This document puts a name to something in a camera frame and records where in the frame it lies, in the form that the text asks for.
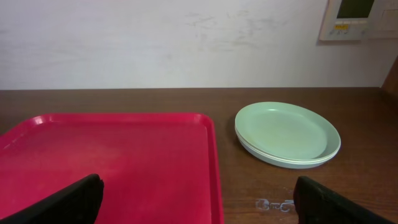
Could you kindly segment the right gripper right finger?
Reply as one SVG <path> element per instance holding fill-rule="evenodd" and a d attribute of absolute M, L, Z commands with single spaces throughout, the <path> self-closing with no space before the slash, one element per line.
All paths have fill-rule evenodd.
<path fill-rule="evenodd" d="M 296 181 L 294 205 L 299 224 L 393 224 L 307 176 Z"/>

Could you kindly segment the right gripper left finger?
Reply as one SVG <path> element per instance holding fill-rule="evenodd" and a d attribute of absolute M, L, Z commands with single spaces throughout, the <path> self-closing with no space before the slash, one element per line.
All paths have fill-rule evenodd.
<path fill-rule="evenodd" d="M 90 174 L 43 200 L 1 220 L 1 224 L 94 224 L 104 182 Z"/>

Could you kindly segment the light green plate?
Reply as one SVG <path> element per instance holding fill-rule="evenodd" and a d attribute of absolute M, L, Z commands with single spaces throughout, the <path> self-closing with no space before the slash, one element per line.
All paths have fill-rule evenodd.
<path fill-rule="evenodd" d="M 341 147 L 340 135 L 327 119 L 288 103 L 245 106 L 237 113 L 234 126 L 248 152 L 275 166 L 316 167 L 332 159 Z"/>

